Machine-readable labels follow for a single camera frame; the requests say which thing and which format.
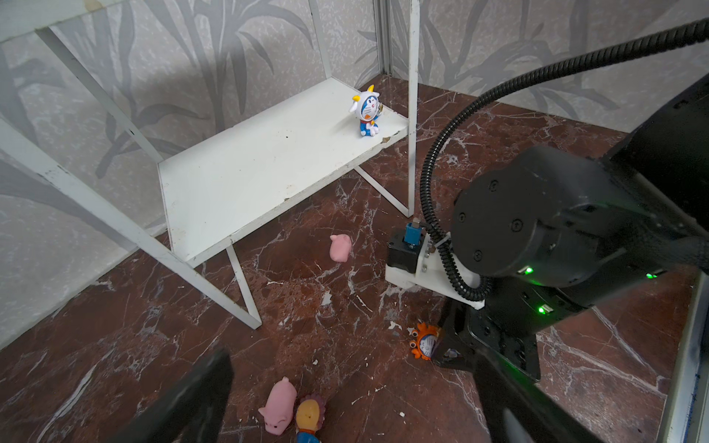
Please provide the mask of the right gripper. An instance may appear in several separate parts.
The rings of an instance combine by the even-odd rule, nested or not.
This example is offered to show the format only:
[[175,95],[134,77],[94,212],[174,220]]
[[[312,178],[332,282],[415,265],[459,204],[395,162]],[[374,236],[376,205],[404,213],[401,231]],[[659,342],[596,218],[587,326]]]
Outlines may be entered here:
[[561,289],[501,279],[483,308],[446,302],[432,361],[474,370],[493,442],[598,442],[534,383],[541,380],[537,332],[583,311]]

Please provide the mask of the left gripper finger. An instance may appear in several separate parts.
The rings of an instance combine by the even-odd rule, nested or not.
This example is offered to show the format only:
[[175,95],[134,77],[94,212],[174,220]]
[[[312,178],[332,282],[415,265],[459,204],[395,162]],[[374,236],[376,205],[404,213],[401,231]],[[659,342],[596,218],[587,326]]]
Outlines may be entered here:
[[234,380],[225,349],[197,361],[175,386],[121,429],[111,442],[215,442]]

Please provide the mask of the white hooded blue cat figurine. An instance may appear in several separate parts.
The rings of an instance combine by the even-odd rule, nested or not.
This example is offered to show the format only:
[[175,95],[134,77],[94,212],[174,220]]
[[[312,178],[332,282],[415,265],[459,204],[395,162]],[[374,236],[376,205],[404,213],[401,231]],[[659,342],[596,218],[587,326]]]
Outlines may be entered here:
[[362,137],[374,137],[379,134],[377,120],[383,112],[383,104],[380,102],[380,94],[375,92],[373,85],[353,97],[349,112],[357,115]]

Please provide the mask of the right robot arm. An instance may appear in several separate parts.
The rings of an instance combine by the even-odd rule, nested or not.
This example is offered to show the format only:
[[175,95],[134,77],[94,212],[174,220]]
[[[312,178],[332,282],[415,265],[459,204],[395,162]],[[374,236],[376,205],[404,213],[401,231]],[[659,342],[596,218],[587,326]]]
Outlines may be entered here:
[[478,177],[441,227],[431,184],[445,143],[474,113],[540,83],[708,39],[707,20],[510,79],[439,133],[420,204],[457,295],[433,362],[473,375],[494,442],[592,442],[542,392],[537,334],[677,265],[708,268],[708,81],[699,79],[598,159],[535,146]]

